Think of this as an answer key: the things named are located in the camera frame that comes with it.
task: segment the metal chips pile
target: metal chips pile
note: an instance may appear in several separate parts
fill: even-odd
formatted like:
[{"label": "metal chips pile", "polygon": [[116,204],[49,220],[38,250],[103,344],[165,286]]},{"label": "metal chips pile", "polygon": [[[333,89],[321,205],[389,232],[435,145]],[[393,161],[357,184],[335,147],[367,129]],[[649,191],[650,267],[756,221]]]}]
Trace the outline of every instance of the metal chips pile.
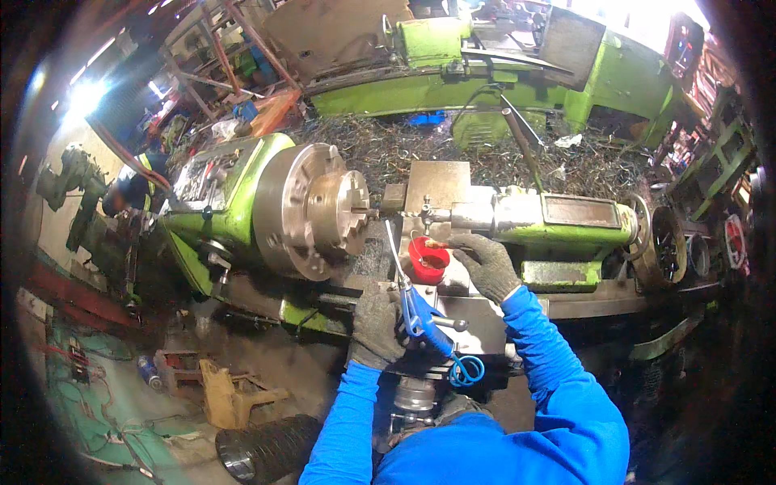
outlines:
[{"label": "metal chips pile", "polygon": [[[407,183],[416,160],[468,161],[472,185],[532,187],[528,166],[511,137],[460,150],[450,123],[448,116],[439,126],[419,128],[403,120],[345,115],[319,118],[288,134],[297,144],[336,145],[345,164],[364,175],[373,205],[379,205],[386,184]],[[639,148],[617,145],[592,128],[569,148],[555,146],[557,137],[553,132],[542,136],[546,149],[537,160],[547,192],[617,199],[634,190],[649,167]]]}]

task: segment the red cup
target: red cup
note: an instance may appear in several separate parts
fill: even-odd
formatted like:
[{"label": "red cup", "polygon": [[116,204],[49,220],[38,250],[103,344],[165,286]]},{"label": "red cup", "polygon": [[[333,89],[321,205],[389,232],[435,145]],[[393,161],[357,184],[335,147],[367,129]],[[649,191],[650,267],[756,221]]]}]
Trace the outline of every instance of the red cup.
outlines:
[{"label": "red cup", "polygon": [[445,249],[426,248],[428,237],[416,237],[410,241],[407,252],[415,270],[414,282],[422,285],[436,285],[442,280],[445,268],[450,264],[450,253]]}]

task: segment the hand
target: hand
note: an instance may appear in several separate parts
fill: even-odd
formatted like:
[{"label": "hand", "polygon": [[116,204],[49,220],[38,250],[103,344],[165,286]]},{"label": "hand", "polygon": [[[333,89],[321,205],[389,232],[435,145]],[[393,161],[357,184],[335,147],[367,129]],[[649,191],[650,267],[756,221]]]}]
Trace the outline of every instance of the hand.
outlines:
[{"label": "hand", "polygon": [[404,355],[397,340],[400,315],[399,292],[368,284],[355,307],[350,359],[378,370],[399,360]]},{"label": "hand", "polygon": [[[501,305],[523,282],[512,267],[512,260],[501,243],[479,234],[453,234],[447,241],[456,248],[452,255],[466,268],[472,283],[486,298]],[[471,249],[479,261],[461,248]]]}]

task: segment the blue long sleeve shirt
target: blue long sleeve shirt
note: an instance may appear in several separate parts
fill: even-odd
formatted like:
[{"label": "blue long sleeve shirt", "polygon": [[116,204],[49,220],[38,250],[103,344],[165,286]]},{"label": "blue long sleeve shirt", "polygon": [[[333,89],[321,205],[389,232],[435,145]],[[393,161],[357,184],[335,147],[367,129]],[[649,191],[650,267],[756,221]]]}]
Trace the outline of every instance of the blue long sleeve shirt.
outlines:
[{"label": "blue long sleeve shirt", "polygon": [[536,401],[534,431],[506,435],[482,413],[405,438],[372,480],[380,371],[350,362],[299,483],[594,483],[622,485],[628,430],[617,407],[524,286],[501,305]]}]

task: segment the worker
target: worker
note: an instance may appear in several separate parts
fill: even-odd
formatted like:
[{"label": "worker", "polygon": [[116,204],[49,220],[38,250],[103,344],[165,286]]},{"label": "worker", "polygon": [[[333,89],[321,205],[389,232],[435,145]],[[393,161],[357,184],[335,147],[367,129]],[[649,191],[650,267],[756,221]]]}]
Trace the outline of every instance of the worker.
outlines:
[{"label": "worker", "polygon": [[[160,151],[146,151],[135,157],[146,169],[167,178],[167,155]],[[102,211],[108,217],[133,207],[139,210],[157,212],[152,207],[154,194],[159,188],[144,176],[137,174],[129,165],[124,165],[116,181],[102,198]]]},{"label": "worker", "polygon": [[398,295],[367,287],[355,310],[348,369],[299,483],[594,483],[622,485],[628,430],[617,407],[522,285],[504,246],[450,238],[480,293],[501,305],[536,402],[534,431],[506,435],[472,405],[447,425],[409,434],[372,477],[372,416],[380,373],[404,355]]}]

